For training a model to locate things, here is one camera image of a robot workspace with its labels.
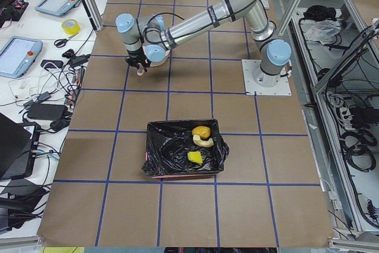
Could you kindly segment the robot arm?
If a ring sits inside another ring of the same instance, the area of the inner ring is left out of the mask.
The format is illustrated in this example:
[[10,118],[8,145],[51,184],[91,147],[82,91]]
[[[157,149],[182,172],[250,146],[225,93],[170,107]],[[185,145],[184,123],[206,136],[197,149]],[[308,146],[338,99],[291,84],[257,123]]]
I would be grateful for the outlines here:
[[164,62],[170,50],[240,18],[248,22],[251,37],[261,53],[253,80],[262,87],[274,87],[290,59],[291,47],[277,37],[275,23],[269,20],[261,0],[220,0],[171,27],[165,27],[159,14],[135,18],[123,13],[117,16],[115,24],[128,53],[126,62],[143,74],[152,63]]

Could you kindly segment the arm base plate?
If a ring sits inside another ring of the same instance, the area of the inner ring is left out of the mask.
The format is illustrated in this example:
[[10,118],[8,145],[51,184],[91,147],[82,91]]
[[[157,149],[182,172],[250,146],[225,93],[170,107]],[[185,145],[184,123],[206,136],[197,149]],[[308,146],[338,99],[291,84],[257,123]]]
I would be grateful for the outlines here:
[[279,75],[267,75],[261,70],[261,60],[242,59],[242,70],[246,95],[291,96],[285,70]]

